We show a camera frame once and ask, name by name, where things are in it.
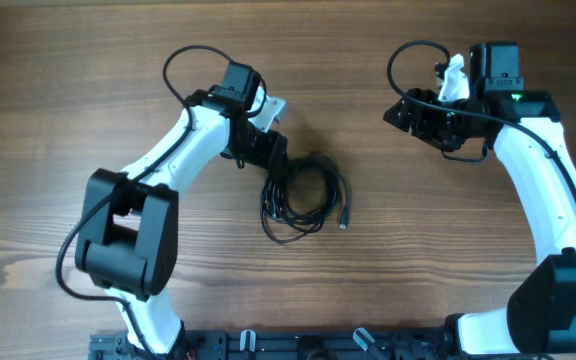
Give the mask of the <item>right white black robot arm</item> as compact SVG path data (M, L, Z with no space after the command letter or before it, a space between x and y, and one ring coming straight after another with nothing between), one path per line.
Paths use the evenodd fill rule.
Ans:
M485 42L435 67L435 89L400 92L387 123L447 160L482 140L508 172L537 264L502 308L455 314L436 344L444 359L546 359L576 354L576 169L551 95L527 90L514 42Z

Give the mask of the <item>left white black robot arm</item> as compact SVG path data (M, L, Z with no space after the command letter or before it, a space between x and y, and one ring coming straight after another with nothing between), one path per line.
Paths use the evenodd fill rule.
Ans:
M183 99L173 128L119 172L89 178L75 265L104 289L127 325L91 339L93 359L188 359L193 351L167 283L178 255L179 200L216 156L269 169L287 140L271 126L286 107L252 67L228 64L221 84Z

